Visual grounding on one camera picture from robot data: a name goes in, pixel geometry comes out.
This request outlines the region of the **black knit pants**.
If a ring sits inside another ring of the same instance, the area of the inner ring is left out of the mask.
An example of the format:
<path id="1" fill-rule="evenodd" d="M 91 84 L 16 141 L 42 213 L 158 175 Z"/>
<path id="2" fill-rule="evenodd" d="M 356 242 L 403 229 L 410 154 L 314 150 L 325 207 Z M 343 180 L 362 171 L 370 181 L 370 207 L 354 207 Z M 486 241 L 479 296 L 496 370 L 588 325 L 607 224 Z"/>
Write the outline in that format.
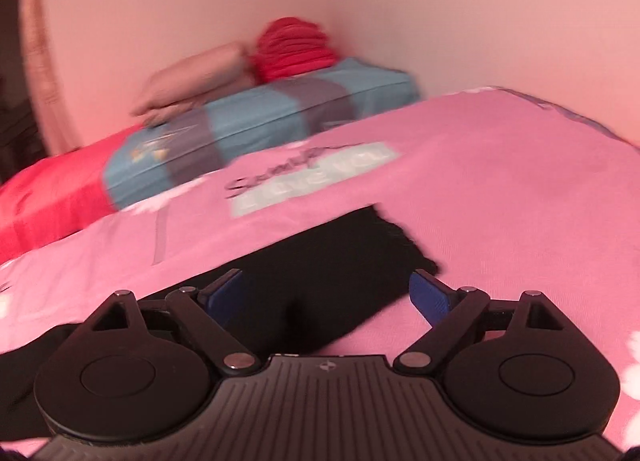
<path id="1" fill-rule="evenodd" d="M 202 290 L 232 268 L 247 290 L 227 325 L 260 363 L 311 354 L 405 296 L 439 266 L 375 208 L 352 211 L 175 285 Z M 228 375 L 186 343 L 168 290 L 113 294 L 81 323 L 58 325 L 1 357 L 1 437 L 62 432 L 136 443 L 193 419 Z"/>

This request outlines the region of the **teal grey striped pillow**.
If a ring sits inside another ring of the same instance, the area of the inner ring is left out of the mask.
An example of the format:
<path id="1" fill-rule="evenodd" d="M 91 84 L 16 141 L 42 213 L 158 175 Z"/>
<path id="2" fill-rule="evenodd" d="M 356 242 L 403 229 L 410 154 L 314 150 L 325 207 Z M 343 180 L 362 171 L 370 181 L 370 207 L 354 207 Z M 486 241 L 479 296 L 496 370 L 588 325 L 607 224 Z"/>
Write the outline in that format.
<path id="1" fill-rule="evenodd" d="M 107 162 L 103 183 L 111 203 L 122 210 L 241 156 L 306 140 L 420 98 L 409 73 L 346 58 L 133 132 Z"/>

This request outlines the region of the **red bed sheet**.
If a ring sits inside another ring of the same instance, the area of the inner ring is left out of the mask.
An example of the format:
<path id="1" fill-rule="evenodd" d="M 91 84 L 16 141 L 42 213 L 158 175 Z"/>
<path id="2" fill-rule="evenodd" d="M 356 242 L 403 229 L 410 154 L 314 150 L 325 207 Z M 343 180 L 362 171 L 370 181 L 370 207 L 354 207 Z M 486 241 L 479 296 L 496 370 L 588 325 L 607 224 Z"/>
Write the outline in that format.
<path id="1" fill-rule="evenodd" d="M 137 125 L 64 155 L 45 158 L 1 186 L 3 263 L 73 235 L 116 211 L 103 173 Z"/>

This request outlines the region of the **folded beige blanket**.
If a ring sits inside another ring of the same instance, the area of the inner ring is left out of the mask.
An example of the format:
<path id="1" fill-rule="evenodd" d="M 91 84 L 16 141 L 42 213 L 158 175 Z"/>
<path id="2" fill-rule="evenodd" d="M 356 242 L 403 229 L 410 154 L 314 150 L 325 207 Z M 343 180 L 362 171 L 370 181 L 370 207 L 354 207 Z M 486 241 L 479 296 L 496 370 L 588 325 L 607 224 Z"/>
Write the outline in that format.
<path id="1" fill-rule="evenodd" d="M 230 43 L 155 72 L 134 99 L 130 114 L 145 125 L 161 125 L 255 85 L 245 47 Z"/>

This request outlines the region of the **folded red blanket on bed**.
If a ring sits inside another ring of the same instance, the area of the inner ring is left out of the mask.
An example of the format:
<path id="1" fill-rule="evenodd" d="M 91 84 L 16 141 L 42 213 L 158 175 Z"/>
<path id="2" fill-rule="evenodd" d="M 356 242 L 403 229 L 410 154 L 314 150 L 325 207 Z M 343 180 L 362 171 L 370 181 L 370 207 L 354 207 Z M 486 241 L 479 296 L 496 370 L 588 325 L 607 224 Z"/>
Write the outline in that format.
<path id="1" fill-rule="evenodd" d="M 340 59 L 319 25 L 282 17 L 259 36 L 250 61 L 257 80 L 269 83 L 332 67 Z"/>

